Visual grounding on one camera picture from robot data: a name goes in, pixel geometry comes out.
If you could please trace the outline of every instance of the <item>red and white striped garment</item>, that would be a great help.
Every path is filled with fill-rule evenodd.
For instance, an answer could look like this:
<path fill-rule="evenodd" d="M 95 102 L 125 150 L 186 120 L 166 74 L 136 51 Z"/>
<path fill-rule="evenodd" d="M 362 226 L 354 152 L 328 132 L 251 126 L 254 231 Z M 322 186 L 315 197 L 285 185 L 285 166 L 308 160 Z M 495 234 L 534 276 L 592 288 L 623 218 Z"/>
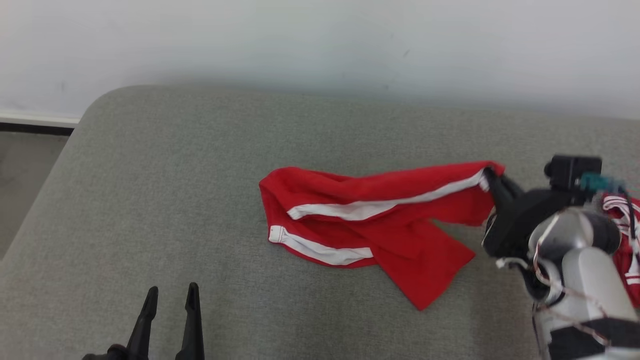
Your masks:
<path fill-rule="evenodd" d="M 260 182 L 269 241 L 326 266 L 379 264 L 420 310 L 474 253 L 430 219 L 480 226 L 490 161 L 348 177 L 287 167 Z"/>
<path fill-rule="evenodd" d="M 622 283 L 631 298 L 634 307 L 640 307 L 640 200 L 632 199 L 634 211 L 629 213 L 627 200 L 618 195 L 605 194 L 602 199 L 602 209 L 618 226 L 621 242 L 618 250 L 613 254 Z M 630 238 L 631 216 L 635 217 L 636 240 Z"/>

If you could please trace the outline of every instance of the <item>red cloth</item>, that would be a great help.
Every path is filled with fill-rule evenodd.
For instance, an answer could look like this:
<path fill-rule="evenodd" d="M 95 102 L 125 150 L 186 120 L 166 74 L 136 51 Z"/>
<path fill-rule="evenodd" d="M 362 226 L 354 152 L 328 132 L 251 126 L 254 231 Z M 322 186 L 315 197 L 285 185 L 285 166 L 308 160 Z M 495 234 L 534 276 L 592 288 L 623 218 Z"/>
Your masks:
<path fill-rule="evenodd" d="M 620 247 L 613 254 L 622 284 L 634 307 L 640 307 L 640 200 L 632 199 L 636 217 L 636 246 L 629 238 L 630 213 L 627 200 L 619 195 L 605 194 L 602 198 L 602 209 L 616 222 L 621 234 Z"/>
<path fill-rule="evenodd" d="M 422 310 L 474 257 L 429 219 L 480 226 L 493 208 L 486 167 L 504 171 L 490 161 L 358 178 L 280 168 L 260 182 L 269 240 L 326 266 L 379 264 Z"/>

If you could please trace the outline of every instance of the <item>white wall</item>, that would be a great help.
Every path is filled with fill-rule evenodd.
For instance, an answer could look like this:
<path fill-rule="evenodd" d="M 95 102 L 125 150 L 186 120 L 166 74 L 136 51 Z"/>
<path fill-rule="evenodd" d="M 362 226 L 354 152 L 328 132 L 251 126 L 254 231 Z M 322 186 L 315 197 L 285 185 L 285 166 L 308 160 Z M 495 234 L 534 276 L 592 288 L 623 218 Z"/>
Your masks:
<path fill-rule="evenodd" d="M 195 80 L 640 119 L 640 1 L 0 0 L 0 113 Z"/>

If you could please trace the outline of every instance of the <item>white stripe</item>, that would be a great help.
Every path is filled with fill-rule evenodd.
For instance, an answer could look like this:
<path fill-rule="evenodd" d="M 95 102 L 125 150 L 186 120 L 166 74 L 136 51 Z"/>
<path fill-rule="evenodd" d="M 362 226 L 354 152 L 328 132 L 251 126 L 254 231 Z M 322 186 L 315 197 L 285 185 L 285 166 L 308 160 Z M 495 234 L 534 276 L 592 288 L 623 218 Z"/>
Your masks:
<path fill-rule="evenodd" d="M 368 247 L 336 249 L 291 234 L 284 226 L 279 225 L 273 225 L 269 228 L 269 241 L 282 243 L 300 254 L 329 265 L 349 265 L 358 260 L 373 258 L 371 249 Z"/>
<path fill-rule="evenodd" d="M 325 215 L 328 217 L 339 217 L 347 221 L 365 220 L 374 215 L 383 213 L 392 209 L 399 204 L 415 204 L 417 202 L 429 202 L 449 194 L 456 193 L 468 188 L 472 188 L 481 182 L 486 184 L 483 175 L 484 169 L 464 180 L 454 181 L 445 186 L 433 190 L 432 192 L 422 193 L 414 197 L 394 200 L 379 201 L 356 201 L 351 204 L 303 204 L 294 206 L 287 211 L 287 214 L 297 220 L 307 215 Z"/>

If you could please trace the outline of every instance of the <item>robotic arm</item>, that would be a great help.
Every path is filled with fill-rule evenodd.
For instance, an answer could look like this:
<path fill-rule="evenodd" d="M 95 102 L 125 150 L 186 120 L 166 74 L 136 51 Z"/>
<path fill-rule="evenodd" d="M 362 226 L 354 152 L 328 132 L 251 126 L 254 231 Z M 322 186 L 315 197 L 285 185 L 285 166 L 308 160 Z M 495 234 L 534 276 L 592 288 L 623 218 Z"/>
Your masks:
<path fill-rule="evenodd" d="M 609 256 L 620 233 L 582 207 L 603 186 L 601 167 L 600 158 L 554 156 L 551 187 L 528 192 L 485 170 L 496 212 L 483 247 L 522 274 L 545 360 L 640 359 L 640 323 Z"/>

